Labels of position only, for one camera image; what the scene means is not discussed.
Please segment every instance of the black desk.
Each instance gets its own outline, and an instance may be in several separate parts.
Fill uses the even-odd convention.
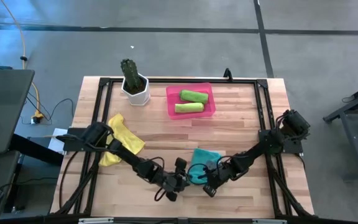
[[[0,70],[0,186],[12,182],[20,153],[57,166],[63,160],[61,154],[14,134],[33,77],[32,70]],[[10,188],[4,189],[0,214]]]
[[[32,70],[0,70],[0,153],[8,150],[33,77]]]
[[[0,154],[0,186],[10,184],[12,182],[17,161],[19,160],[19,155],[20,153],[17,151]],[[10,186],[4,187],[5,196],[0,205],[0,214],[3,211],[9,188]]]

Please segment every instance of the butcher block tabletop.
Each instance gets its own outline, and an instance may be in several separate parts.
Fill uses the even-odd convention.
[[[100,77],[84,77],[72,126],[86,128],[91,123]],[[281,115],[290,105],[284,80],[270,78],[268,89],[274,117]],[[180,157],[191,163],[195,148],[232,155],[246,151],[258,143],[259,119],[254,86],[250,84],[212,84],[216,112],[212,117],[171,120],[167,113],[165,89],[182,83],[150,83],[150,101],[144,107],[129,104],[121,91],[121,83],[114,83],[108,120],[115,114],[124,116],[124,125],[145,142],[140,157],[160,156],[165,160],[165,170],[175,169]],[[260,90],[263,107],[265,100]],[[99,110],[102,117],[104,101]],[[51,212],[58,210],[59,183],[63,170],[73,153],[68,153],[60,170]],[[79,152],[70,164],[63,183],[62,199],[65,203],[76,189],[85,153]],[[306,211],[313,213],[305,170],[300,158],[283,154],[283,164],[288,188]],[[282,192],[278,185],[278,199],[284,213]],[[125,162],[100,167],[93,200],[93,217],[191,217],[191,218],[273,218],[272,198],[265,158],[259,157],[248,173],[237,181],[229,180],[210,198],[202,186],[189,186],[178,194],[176,202],[163,197],[155,202],[159,189],[132,171]],[[81,211],[86,205],[88,188],[85,189]]]

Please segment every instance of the gray concrete floor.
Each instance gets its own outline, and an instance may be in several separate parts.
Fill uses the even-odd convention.
[[[70,26],[257,28],[251,0],[6,0],[21,23]],[[357,0],[260,0],[267,29],[358,30]],[[0,3],[0,22],[12,22]],[[28,68],[35,70],[48,110],[64,98],[74,101],[83,76],[120,75],[122,58],[133,58],[144,75],[266,77],[258,34],[120,32],[25,32]],[[342,125],[322,117],[358,90],[358,36],[268,35],[275,77],[284,78],[291,107],[311,125],[304,142],[306,174],[315,213],[358,221],[358,182],[342,176],[358,161]],[[0,30],[0,65],[21,68],[16,30]],[[59,106],[53,125],[19,122],[23,136],[51,134],[71,124],[69,102]],[[25,122],[34,112],[24,106]]]

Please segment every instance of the pink tray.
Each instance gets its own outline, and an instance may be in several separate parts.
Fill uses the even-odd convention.
[[[198,91],[200,93],[207,93],[208,102],[204,105],[204,111],[198,113],[175,113],[175,103],[191,103],[189,101],[180,100],[179,93],[182,90],[192,90]],[[214,114],[216,111],[214,96],[212,94],[212,86],[210,83],[173,85],[168,86],[166,91],[168,115],[171,119],[201,118],[206,116],[212,116],[212,114]]]

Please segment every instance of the potted plant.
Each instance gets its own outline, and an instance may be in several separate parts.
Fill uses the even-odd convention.
[[[150,100],[149,80],[137,72],[133,60],[122,60],[121,70],[124,74],[121,90],[128,96],[131,105],[144,106]]]

